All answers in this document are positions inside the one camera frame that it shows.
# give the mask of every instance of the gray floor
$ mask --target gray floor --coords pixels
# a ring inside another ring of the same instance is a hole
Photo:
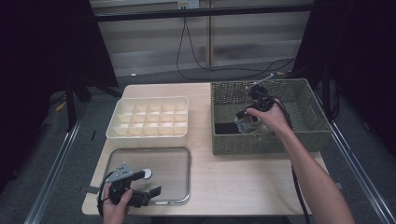
[[[265,68],[265,64],[246,64],[245,67]],[[203,80],[185,79],[177,72],[119,77],[122,91],[126,85],[143,83],[196,82],[208,80],[226,80],[250,75],[245,71],[210,73],[201,69],[183,71],[186,77],[202,77]],[[261,79],[266,75],[255,76]],[[82,117],[78,135],[70,148],[61,174],[51,194],[40,223],[101,223],[100,217],[85,216],[81,212],[85,195],[81,188],[91,182],[92,173],[106,140],[106,127],[114,110],[117,98],[96,89],[91,89],[92,100]],[[49,109],[49,115],[43,123],[40,138],[29,160],[19,170],[17,179],[10,181],[0,195],[0,223],[23,223],[35,197],[46,180],[50,167],[61,147],[67,128],[65,110],[55,112],[55,104]],[[346,140],[350,144],[362,166],[371,177],[389,207],[396,209],[396,159],[383,147],[375,132],[368,132],[362,125],[364,120],[350,103],[341,95],[340,114],[335,120]],[[331,141],[321,151],[328,170],[336,182],[341,182],[346,200],[351,207],[357,223],[381,223],[359,183],[355,180],[336,144]],[[231,218],[211,217],[207,219],[179,217],[172,223],[265,223],[263,217]],[[291,223],[304,223],[303,217],[289,217]],[[125,223],[149,223],[149,217],[127,217]]]

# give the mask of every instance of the basket mesh wall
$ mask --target basket mesh wall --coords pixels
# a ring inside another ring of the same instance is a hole
[[[248,154],[284,152],[274,133],[216,134],[215,124],[233,122],[235,114],[253,101],[247,88],[254,82],[218,82],[211,84],[212,145],[214,154]],[[319,151],[332,135],[306,79],[264,81],[261,85],[285,105],[297,137],[308,151]]]

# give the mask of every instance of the metal tray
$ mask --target metal tray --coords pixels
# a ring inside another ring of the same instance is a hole
[[[131,189],[149,191],[162,186],[161,195],[149,205],[179,204],[190,198],[191,154],[186,147],[123,148],[114,150],[107,162],[105,176],[126,162],[133,172],[150,169],[149,179],[133,181]]]

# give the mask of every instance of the black cable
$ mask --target black cable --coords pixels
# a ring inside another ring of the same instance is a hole
[[[283,103],[281,101],[277,101],[275,97],[272,97],[272,98],[273,98],[275,104],[277,104],[279,106],[280,110],[283,112],[283,114],[284,114],[284,116],[286,118],[286,122],[289,124],[289,127],[291,129],[293,129],[292,124],[291,124],[291,120],[290,120],[290,116],[289,116],[288,111],[286,110],[285,105],[283,105]],[[300,187],[299,187],[299,184],[298,184],[297,175],[294,172],[293,166],[291,166],[291,174],[293,176],[294,187],[296,189],[296,193],[297,193],[298,200],[300,202],[300,206],[302,207],[303,212],[304,212],[305,223],[309,224],[309,223],[311,223],[311,220],[309,219],[309,215],[308,215],[308,212],[306,210],[305,203],[304,203],[304,200],[303,200],[303,195],[301,194]]]
[[[187,24],[186,18],[184,18],[183,31],[182,31],[182,33],[181,33],[180,44],[179,44],[179,46],[178,46],[178,51],[177,51],[177,62],[176,62],[176,66],[177,66],[177,71],[180,73],[180,75],[181,75],[182,77],[186,78],[186,79],[192,79],[192,80],[206,80],[206,79],[203,79],[203,78],[186,77],[186,76],[184,76],[184,75],[181,73],[181,71],[180,71],[180,69],[179,69],[179,67],[178,67],[178,58],[179,58],[179,55],[180,55],[180,49],[181,49],[181,45],[182,45],[182,43],[183,43],[183,35],[184,35],[185,31],[186,31],[186,28],[187,28],[187,34],[188,34],[189,40],[190,40],[190,47],[191,47],[191,52],[192,52],[193,58],[194,58],[195,62],[196,62],[202,69],[204,69],[204,70],[206,70],[206,71],[209,71],[209,72],[217,72],[217,71],[225,71],[225,70],[241,70],[241,71],[254,71],[254,72],[259,72],[259,73],[256,73],[256,74],[253,74],[253,75],[250,75],[250,76],[246,76],[246,77],[233,78],[233,80],[255,77],[255,76],[261,75],[261,74],[263,74],[263,73],[265,73],[265,72],[271,72],[271,71],[276,71],[276,70],[282,69],[282,68],[286,67],[289,63],[291,63],[292,61],[294,61],[294,59],[295,59],[295,57],[294,57],[294,58],[292,58],[292,59],[280,59],[280,60],[273,61],[273,62],[271,62],[271,63],[268,65],[268,67],[267,67],[266,69],[264,69],[264,70],[261,70],[261,69],[250,69],[250,68],[218,68],[218,69],[205,68],[205,67],[203,67],[203,66],[201,66],[201,65],[199,64],[199,62],[198,62],[198,60],[197,60],[197,58],[196,58],[196,56],[195,56],[195,52],[194,52],[193,44],[192,44],[192,40],[191,40],[191,35],[190,35],[189,25]],[[282,65],[281,67],[278,67],[278,68],[275,68],[275,69],[270,69],[271,66],[272,66],[274,63],[277,63],[277,62],[280,62],[280,61],[288,61],[288,62],[287,62],[286,64]]]

